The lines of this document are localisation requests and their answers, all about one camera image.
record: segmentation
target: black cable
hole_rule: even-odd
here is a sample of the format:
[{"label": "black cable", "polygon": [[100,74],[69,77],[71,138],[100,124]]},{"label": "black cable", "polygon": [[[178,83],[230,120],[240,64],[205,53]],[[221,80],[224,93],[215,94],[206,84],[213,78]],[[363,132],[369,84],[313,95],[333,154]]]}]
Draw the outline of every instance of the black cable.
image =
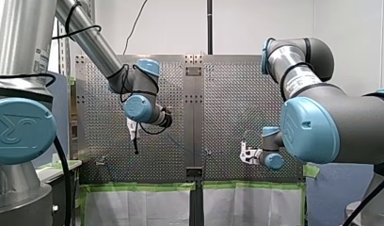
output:
[{"label": "black cable", "polygon": [[213,54],[213,0],[207,0],[207,51]]},{"label": "black cable", "polygon": [[384,188],[384,180],[380,183],[362,202],[361,204],[353,211],[353,213],[348,217],[344,222],[343,226],[349,226],[354,218],[362,211],[362,209]]},{"label": "black cable", "polygon": [[149,134],[149,135],[159,135],[159,134],[165,132],[166,129],[167,129],[167,127],[164,127],[164,128],[163,128],[162,130],[160,130],[159,132],[154,133],[154,132],[147,131],[147,130],[142,126],[142,123],[139,122],[139,123],[137,123],[137,124],[139,124],[139,126],[141,127],[141,129],[143,130],[143,132],[145,132],[145,133],[147,133],[147,134]]},{"label": "black cable", "polygon": [[70,226],[72,221],[72,179],[69,170],[69,165],[66,159],[66,154],[63,151],[62,145],[60,144],[57,136],[55,137],[55,148],[57,155],[59,155],[60,162],[63,168],[63,177],[65,179],[65,192],[66,192],[66,210],[65,210],[65,226]]},{"label": "black cable", "polygon": [[37,73],[37,74],[17,74],[17,75],[0,75],[0,79],[13,79],[13,78],[31,78],[31,77],[49,77],[51,81],[46,84],[46,87],[55,83],[56,77],[49,73]]},{"label": "black cable", "polygon": [[[136,124],[136,136],[137,136],[137,134],[138,134],[138,123]],[[136,137],[134,137],[133,143],[134,143],[135,154],[139,154],[139,151],[138,151],[138,141],[137,141]]]},{"label": "black cable", "polygon": [[128,49],[128,41],[131,39],[131,37],[134,34],[134,30],[136,29],[136,23],[138,22],[139,17],[141,16],[142,10],[145,8],[145,5],[147,2],[148,2],[148,0],[145,0],[145,2],[143,2],[143,4],[142,4],[141,9],[139,10],[138,16],[136,17],[136,21],[134,22],[134,25],[133,25],[133,29],[131,30],[130,35],[127,37],[127,41],[125,42],[125,48],[124,48],[124,51],[122,52],[123,55],[125,55],[125,52]]},{"label": "black cable", "polygon": [[87,27],[85,27],[83,29],[70,32],[70,33],[68,33],[66,35],[61,35],[61,36],[53,37],[52,40],[60,40],[60,39],[63,39],[63,38],[68,38],[68,37],[71,38],[73,35],[76,35],[78,33],[84,32],[84,31],[89,30],[91,28],[98,28],[98,32],[102,31],[102,27],[101,26],[99,26],[99,25],[91,25],[91,26],[87,26]]},{"label": "black cable", "polygon": [[73,35],[76,35],[78,33],[84,32],[84,31],[89,30],[91,28],[98,28],[99,32],[102,31],[102,28],[99,25],[95,24],[95,25],[91,25],[91,26],[88,26],[88,27],[84,27],[83,29],[79,29],[79,30],[70,32],[70,22],[72,20],[72,14],[74,13],[74,11],[75,11],[75,9],[77,7],[82,7],[82,5],[81,5],[81,3],[79,1],[75,1],[75,3],[72,5],[72,8],[69,11],[69,15],[66,18],[66,21],[65,21],[65,24],[64,24],[65,25],[66,35],[61,35],[61,36],[53,37],[52,40],[60,40],[60,39],[63,39],[63,38],[71,38],[72,40],[74,40],[72,38]]},{"label": "black cable", "polygon": [[75,3],[70,8],[69,15],[67,16],[65,24],[64,24],[65,25],[65,31],[67,34],[70,33],[70,21],[72,19],[72,14],[74,13],[74,11],[77,7],[82,7],[81,3],[78,0],[76,0]]}]

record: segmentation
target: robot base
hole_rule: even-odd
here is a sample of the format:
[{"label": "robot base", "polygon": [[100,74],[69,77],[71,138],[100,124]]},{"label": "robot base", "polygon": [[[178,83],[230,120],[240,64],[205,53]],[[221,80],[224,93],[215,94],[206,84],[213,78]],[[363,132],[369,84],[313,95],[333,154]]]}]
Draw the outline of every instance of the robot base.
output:
[{"label": "robot base", "polygon": [[42,185],[37,196],[0,208],[0,226],[52,226],[52,188]]}]

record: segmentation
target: green tape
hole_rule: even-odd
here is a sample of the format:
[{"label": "green tape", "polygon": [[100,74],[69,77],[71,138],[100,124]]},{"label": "green tape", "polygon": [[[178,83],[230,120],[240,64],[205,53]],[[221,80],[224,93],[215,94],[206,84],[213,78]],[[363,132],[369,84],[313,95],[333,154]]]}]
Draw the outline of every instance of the green tape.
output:
[{"label": "green tape", "polygon": [[263,189],[278,189],[278,190],[299,190],[302,189],[304,184],[296,183],[268,183],[268,182],[204,182],[204,189],[233,189],[237,187],[251,187]]},{"label": "green tape", "polygon": [[87,192],[112,192],[112,191],[185,191],[194,190],[195,183],[175,183],[175,184],[138,184],[138,183],[111,183],[104,185],[85,185],[81,188]]},{"label": "green tape", "polygon": [[[68,165],[69,165],[69,167],[72,167],[79,162],[80,162],[80,160],[68,160]],[[48,169],[48,168],[49,169],[62,169],[62,164],[56,163],[52,166],[52,163],[48,163],[48,164],[45,164],[45,165],[38,167],[38,170],[43,170],[43,169]]]},{"label": "green tape", "polygon": [[305,177],[316,178],[319,173],[319,168],[312,164],[306,164],[303,166],[303,175]]},{"label": "green tape", "polygon": [[75,84],[75,78],[71,77],[71,76],[68,76],[68,83],[69,83],[70,86],[74,85]]}]

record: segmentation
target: ur logo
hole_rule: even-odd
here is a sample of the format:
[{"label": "ur logo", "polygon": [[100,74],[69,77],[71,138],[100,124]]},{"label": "ur logo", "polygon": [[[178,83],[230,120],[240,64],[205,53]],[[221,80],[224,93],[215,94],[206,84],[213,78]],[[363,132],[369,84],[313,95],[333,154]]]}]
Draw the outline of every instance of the ur logo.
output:
[{"label": "ur logo", "polygon": [[39,118],[2,115],[0,118],[0,149],[36,148],[35,133]]}]

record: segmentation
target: metal pole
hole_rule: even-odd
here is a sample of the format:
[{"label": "metal pole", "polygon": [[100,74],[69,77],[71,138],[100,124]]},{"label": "metal pole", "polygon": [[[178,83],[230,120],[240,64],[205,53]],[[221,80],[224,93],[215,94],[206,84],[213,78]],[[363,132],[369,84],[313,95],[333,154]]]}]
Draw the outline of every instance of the metal pole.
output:
[{"label": "metal pole", "polygon": [[[0,75],[46,73],[56,0],[0,1]],[[0,88],[50,95],[44,79],[0,81]]]},{"label": "metal pole", "polygon": [[213,54],[213,0],[207,0],[208,55]]},{"label": "metal pole", "polygon": [[[74,0],[57,1],[56,17],[62,24],[66,23],[75,3]],[[69,31],[74,32],[92,25],[91,19],[84,10],[81,7],[76,7],[70,18]],[[122,68],[121,61],[97,28],[88,29],[72,37],[105,77],[117,73]]]}]

